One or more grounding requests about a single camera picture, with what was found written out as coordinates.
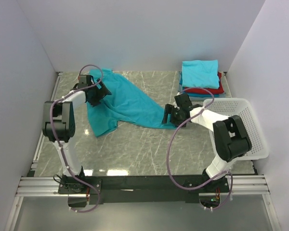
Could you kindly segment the folded teal t shirt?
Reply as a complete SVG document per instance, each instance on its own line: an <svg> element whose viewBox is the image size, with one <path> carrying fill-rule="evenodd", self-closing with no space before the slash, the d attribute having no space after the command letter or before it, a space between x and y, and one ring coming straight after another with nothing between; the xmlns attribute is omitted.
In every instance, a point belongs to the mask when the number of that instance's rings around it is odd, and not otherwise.
<svg viewBox="0 0 289 231"><path fill-rule="evenodd" d="M181 92L183 89L186 89L186 87L182 87L182 73L179 71L179 87L178 87L178 91ZM211 95L201 95L201 94L193 94L193 93L188 93L185 91L185 93L187 93L190 97L197 97L197 98L208 98L208 97L211 97ZM218 95L213 95L215 98L221 98L221 97L224 97L224 93L223 94L218 94Z"/></svg>

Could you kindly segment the aluminium frame rail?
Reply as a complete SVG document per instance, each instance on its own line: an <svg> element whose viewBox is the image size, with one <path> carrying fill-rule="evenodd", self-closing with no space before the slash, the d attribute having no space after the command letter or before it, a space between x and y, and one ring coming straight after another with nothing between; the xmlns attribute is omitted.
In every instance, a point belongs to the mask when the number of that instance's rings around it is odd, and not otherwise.
<svg viewBox="0 0 289 231"><path fill-rule="evenodd" d="M58 88L58 84L59 84L59 81L61 79L62 74L63 74L63 72L57 72L55 86L53 88L53 92L52 92L52 95L51 95L51 98L50 98L51 101L55 97L55 94L56 94L56 91L57 91L57 88ZM41 132L40 136L39 136L38 143L37 143L37 147L35 149L33 160L32 160L32 163L30 165L29 172L35 171L35 169L37 167L43 142L44 142L44 136L43 136L43 134ZM10 210L10 213L9 213L9 216L8 216L7 223L6 223L4 231L13 231L15 229L16 222L17 222L17 219L18 219L18 216L19 216L19 213L20 213L20 209L21 209L21 205L22 205L23 199L24 199L23 196L18 196L17 193L15 194L13 205L12 205L12 208Z"/></svg>

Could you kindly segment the black base crossbar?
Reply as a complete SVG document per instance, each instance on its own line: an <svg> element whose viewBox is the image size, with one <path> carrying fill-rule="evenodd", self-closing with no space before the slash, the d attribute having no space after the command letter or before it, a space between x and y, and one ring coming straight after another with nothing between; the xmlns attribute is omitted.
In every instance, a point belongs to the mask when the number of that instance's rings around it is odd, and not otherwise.
<svg viewBox="0 0 289 231"><path fill-rule="evenodd" d="M196 186L205 182L202 175L175 175L177 187L169 176L85 176L83 182L72 177L61 176L58 194L75 195L69 197L71 207L104 203L143 202L186 202L199 203L201 193L227 193L229 185L226 177L214 180L202 188Z"/></svg>

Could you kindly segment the white plastic laundry basket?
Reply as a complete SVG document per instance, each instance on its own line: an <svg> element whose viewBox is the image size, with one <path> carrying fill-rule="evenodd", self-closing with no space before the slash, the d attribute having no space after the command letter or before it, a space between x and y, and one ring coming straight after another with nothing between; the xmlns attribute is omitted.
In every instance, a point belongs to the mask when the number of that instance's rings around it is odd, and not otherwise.
<svg viewBox="0 0 289 231"><path fill-rule="evenodd" d="M203 105L220 116L215 117L210 138L215 159L243 161L269 156L263 130L249 101L242 98L206 99Z"/></svg>

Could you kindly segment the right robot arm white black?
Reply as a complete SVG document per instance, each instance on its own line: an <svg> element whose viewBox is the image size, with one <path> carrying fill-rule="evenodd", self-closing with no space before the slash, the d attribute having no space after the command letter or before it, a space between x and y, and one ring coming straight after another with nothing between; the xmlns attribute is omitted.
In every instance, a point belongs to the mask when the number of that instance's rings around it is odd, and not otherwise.
<svg viewBox="0 0 289 231"><path fill-rule="evenodd" d="M214 98L204 105L193 105L186 93L180 93L174 98L175 104L165 105L162 119L162 124L170 122L176 127L167 147L167 172L171 181L177 187L184 190L199 189L228 174L236 159L251 150L251 140L240 116L226 116L208 109L214 103ZM169 165L170 150L175 135L179 129L185 127L189 122L198 124L213 132L214 145L217 152L210 165L203 171L204 182L195 187L185 187L177 183L171 174Z"/></svg>

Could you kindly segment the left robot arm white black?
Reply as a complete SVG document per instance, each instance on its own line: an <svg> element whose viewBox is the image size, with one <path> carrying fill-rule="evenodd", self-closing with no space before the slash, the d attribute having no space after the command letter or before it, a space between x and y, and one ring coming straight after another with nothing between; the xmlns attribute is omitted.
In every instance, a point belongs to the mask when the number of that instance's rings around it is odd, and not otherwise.
<svg viewBox="0 0 289 231"><path fill-rule="evenodd" d="M85 182L83 167L75 151L74 110L85 103L98 106L105 96L112 94L101 78L94 80L91 75L79 75L78 80L67 95L44 103L42 123L42 133L53 143L63 166L59 188L75 193L83 192L89 184Z"/></svg>

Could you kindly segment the folded red t shirt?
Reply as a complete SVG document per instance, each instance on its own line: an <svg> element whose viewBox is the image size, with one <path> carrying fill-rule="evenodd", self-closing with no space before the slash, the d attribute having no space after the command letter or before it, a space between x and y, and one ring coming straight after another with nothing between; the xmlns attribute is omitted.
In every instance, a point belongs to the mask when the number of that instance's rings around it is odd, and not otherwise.
<svg viewBox="0 0 289 231"><path fill-rule="evenodd" d="M219 78L219 88L218 89L206 88L206 90L203 90L203 89L192 88L192 89L186 90L186 92L193 93L193 94L201 94L201 95L205 95L205 94L209 95L209 92L212 93L213 95L223 94L224 89L223 89L222 84L221 84L221 78L223 75L221 72L218 72L217 75Z"/></svg>

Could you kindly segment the teal t shirt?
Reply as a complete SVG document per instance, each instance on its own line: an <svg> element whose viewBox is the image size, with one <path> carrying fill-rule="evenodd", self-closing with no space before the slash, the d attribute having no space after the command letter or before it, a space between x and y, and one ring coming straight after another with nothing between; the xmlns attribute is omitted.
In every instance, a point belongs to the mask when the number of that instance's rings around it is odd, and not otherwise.
<svg viewBox="0 0 289 231"><path fill-rule="evenodd" d="M181 92L183 89L186 89L186 87L182 87L182 73L179 71L179 87L178 87L178 91ZM201 95L201 94L193 94L193 93L188 93L185 91L185 93L187 93L190 97L197 97L197 98L208 98L208 97L211 97L211 95ZM213 95L215 98L221 98L221 97L224 97L224 93L223 94L218 94L218 95Z"/></svg>
<svg viewBox="0 0 289 231"><path fill-rule="evenodd" d="M162 124L164 108L124 76L105 68L103 73L91 69L89 74L94 81L102 77L103 84L112 93L101 99L97 106L86 103L88 122L96 137L116 130L119 121L145 128L175 129L170 122Z"/></svg>

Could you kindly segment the folded light blue t shirt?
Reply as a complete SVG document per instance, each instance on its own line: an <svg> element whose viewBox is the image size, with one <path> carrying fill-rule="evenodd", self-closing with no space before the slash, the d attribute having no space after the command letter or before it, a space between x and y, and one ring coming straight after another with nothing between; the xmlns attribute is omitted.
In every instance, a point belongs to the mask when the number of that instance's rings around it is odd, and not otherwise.
<svg viewBox="0 0 289 231"><path fill-rule="evenodd" d="M218 60L183 61L182 86L187 88L219 88Z"/></svg>

